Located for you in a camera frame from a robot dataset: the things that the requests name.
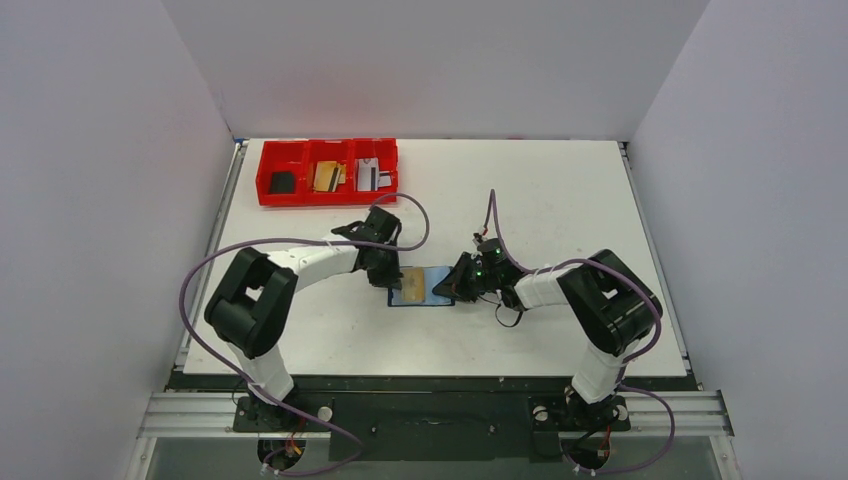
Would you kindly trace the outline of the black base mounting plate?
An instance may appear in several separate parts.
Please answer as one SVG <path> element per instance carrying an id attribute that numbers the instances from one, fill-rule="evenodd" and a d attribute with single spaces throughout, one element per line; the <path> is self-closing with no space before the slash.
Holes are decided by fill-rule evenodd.
<path id="1" fill-rule="evenodd" d="M 228 393 L 234 428 L 284 432 L 258 438 L 262 451 L 325 440 L 341 461 L 554 461 L 562 450 L 603 454 L 611 434 L 628 434 L 622 393 L 597 406 L 566 394 L 566 377 L 378 377 L 299 375 L 283 407 L 268 405 L 231 375 L 171 377 L 164 393 Z M 696 391 L 689 378 L 646 378 L 628 393 L 668 411 L 660 392 Z"/>

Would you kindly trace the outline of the aluminium frame rail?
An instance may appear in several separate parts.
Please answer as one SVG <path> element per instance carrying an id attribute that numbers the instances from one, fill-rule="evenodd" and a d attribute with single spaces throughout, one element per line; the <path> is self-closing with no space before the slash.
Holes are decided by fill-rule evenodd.
<path id="1" fill-rule="evenodd" d="M 719 391 L 660 392 L 671 407 L 678 437 L 735 435 Z M 623 394 L 633 435 L 667 432 L 666 410 L 656 400 L 638 393 Z M 240 416 L 228 393 L 155 393 L 151 396 L 138 436 L 140 438 L 280 438 L 284 432 L 247 432 L 234 428 Z"/>

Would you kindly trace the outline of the red three-compartment bin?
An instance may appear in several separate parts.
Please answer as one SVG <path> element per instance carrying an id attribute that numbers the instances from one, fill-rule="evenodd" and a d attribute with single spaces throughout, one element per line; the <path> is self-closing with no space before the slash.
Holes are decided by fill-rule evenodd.
<path id="1" fill-rule="evenodd" d="M 368 205 L 399 186 L 394 138 L 272 140 L 255 177 L 262 207 Z"/>

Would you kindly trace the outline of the navy blue card holder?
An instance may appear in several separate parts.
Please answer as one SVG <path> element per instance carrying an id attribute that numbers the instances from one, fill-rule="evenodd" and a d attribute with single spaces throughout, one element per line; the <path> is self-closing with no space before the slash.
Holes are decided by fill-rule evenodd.
<path id="1" fill-rule="evenodd" d="M 447 307 L 453 306 L 453 299 L 434 295 L 432 288 L 449 273 L 448 266 L 422 267 L 426 276 L 426 300 L 420 304 L 404 303 L 400 298 L 400 290 L 390 289 L 388 292 L 387 305 L 389 307 Z"/>

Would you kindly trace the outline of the black card in bin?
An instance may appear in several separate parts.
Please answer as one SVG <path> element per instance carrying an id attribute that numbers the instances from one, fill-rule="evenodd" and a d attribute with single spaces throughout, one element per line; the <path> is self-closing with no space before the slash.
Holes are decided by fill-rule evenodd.
<path id="1" fill-rule="evenodd" d="M 270 195 L 294 195 L 297 193 L 297 176 L 292 171 L 277 171 L 270 176 Z"/>

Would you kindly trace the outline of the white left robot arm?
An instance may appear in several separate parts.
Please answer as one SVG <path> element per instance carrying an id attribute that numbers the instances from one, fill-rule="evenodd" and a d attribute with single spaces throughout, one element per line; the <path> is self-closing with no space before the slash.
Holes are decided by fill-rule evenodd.
<path id="1" fill-rule="evenodd" d="M 377 288 L 397 288 L 400 271 L 397 237 L 401 221 L 372 207 L 362 221 L 336 227 L 304 246 L 274 253 L 253 247 L 238 250 L 204 311 L 204 320 L 236 355 L 250 378 L 248 389 L 262 400 L 259 416 L 272 429 L 291 427 L 298 402 L 278 342 L 294 296 L 336 275 L 365 271 Z"/>

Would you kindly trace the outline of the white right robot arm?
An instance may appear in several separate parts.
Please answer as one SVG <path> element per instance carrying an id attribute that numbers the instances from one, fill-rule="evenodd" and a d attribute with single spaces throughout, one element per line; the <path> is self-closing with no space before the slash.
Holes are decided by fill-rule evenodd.
<path id="1" fill-rule="evenodd" d="M 433 293 L 461 302 L 494 293 L 501 306 L 518 314 L 569 307 L 588 340 L 563 402 L 566 418 L 578 427 L 603 415 L 603 401 L 617 393 L 627 365 L 652 349 L 662 333 L 660 300 L 608 249 L 531 270 L 519 266 L 500 239 L 482 239 L 477 252 L 462 254 Z"/>

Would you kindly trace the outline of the silver cards in bin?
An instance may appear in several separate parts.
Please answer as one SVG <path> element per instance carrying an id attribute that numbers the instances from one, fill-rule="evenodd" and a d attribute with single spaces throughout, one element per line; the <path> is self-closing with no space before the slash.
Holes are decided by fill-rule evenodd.
<path id="1" fill-rule="evenodd" d="M 358 192 L 376 192 L 394 184 L 391 171 L 383 170 L 377 157 L 357 158 L 355 166 L 355 187 Z"/>

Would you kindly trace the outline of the gold cards in bin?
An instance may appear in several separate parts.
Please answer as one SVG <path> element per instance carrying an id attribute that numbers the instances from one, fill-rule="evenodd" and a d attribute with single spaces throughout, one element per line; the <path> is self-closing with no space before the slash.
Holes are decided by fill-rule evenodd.
<path id="1" fill-rule="evenodd" d="M 335 192 L 346 182 L 347 167 L 337 161 L 319 161 L 315 165 L 313 190 L 319 193 Z"/>

